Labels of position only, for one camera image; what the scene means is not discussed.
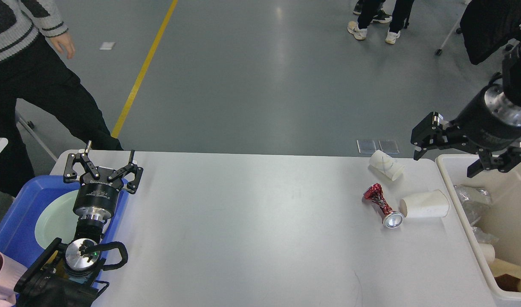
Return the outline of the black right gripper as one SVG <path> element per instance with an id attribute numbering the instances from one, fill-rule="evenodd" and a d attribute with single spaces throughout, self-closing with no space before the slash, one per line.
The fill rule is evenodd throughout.
<path id="1" fill-rule="evenodd" d="M 479 159 L 467 168 L 467 177 L 482 171 L 508 173 L 521 163 L 521 93 L 510 96 L 502 85 L 487 85 L 464 107 L 453 121 L 430 112 L 412 130 L 416 146 L 414 160 L 433 149 L 455 148 Z M 506 151 L 498 156 L 492 152 Z"/>

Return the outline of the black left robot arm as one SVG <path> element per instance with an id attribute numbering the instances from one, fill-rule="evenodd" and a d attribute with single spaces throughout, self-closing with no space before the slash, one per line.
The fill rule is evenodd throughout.
<path id="1" fill-rule="evenodd" d="M 90 148 L 89 143 L 84 152 L 69 154 L 62 176 L 64 183 L 80 185 L 72 209 L 78 216 L 75 235 L 69 243 L 54 239 L 19 278 L 17 307 L 90 307 L 109 287 L 98 279 L 100 272 L 128 262 L 123 243 L 104 242 L 105 226 L 122 191 L 138 190 L 143 168 L 134 162 L 134 151 L 119 169 L 96 166 Z"/>

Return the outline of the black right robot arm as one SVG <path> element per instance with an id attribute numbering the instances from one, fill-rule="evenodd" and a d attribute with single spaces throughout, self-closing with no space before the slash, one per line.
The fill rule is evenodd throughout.
<path id="1" fill-rule="evenodd" d="M 436 148 L 476 154 L 467 177 L 484 170 L 507 173 L 521 163 L 521 42 L 505 55 L 502 72 L 454 120 L 429 113 L 413 128 L 411 143 L 414 160 Z"/>

